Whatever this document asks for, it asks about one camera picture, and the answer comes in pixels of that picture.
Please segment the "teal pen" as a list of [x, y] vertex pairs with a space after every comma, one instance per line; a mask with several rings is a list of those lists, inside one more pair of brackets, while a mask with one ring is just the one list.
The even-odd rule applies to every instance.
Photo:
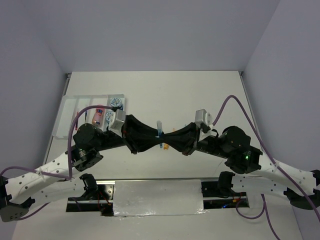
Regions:
[[157, 125], [158, 138], [160, 138], [162, 136], [162, 133], [163, 133], [162, 122], [160, 120], [158, 120], [156, 122], [156, 125]]

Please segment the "blue paint jar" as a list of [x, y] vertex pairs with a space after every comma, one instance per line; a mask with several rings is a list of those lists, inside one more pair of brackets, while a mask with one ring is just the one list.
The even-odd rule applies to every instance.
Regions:
[[112, 117], [114, 116], [114, 114], [115, 114], [114, 111], [107, 111], [107, 112], [106, 112], [106, 114], [105, 114], [105, 116], [104, 116], [104, 120], [105, 120], [105, 123], [106, 123], [107, 125], [110, 124], [110, 121], [111, 121]]
[[119, 97], [113, 97], [110, 99], [110, 106], [112, 108], [116, 108], [116, 109], [120, 109], [123, 110], [124, 109], [124, 104], [121, 98]]

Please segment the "pink capped pencil tube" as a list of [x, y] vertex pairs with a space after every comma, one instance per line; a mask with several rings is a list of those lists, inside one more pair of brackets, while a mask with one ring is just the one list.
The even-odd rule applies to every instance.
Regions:
[[91, 123], [95, 126], [95, 127], [100, 127], [101, 123], [103, 121], [103, 114], [104, 114], [104, 109], [103, 108], [96, 108], [94, 115], [92, 117]]

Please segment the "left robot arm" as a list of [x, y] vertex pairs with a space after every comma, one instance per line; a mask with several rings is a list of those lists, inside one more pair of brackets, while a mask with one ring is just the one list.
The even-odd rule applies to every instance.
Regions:
[[103, 159], [101, 151], [126, 146], [137, 154], [166, 143], [168, 138], [133, 115], [126, 115], [124, 119], [116, 119], [106, 131], [90, 123], [83, 124], [73, 140], [75, 144], [56, 159], [18, 177], [0, 178], [3, 222], [29, 218], [32, 208], [44, 208], [68, 193], [78, 193], [86, 200], [106, 199], [94, 176], [84, 173]]

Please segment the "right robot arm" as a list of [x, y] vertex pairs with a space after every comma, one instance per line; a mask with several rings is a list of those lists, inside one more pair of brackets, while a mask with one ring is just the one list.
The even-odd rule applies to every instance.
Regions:
[[270, 159], [266, 152], [251, 146], [251, 138], [237, 126], [221, 135], [208, 126], [195, 123], [161, 136], [164, 143], [185, 156], [195, 151], [225, 160], [228, 171], [219, 174], [215, 192], [235, 197], [243, 192], [273, 195], [289, 200], [299, 209], [320, 206], [320, 172], [304, 171]]

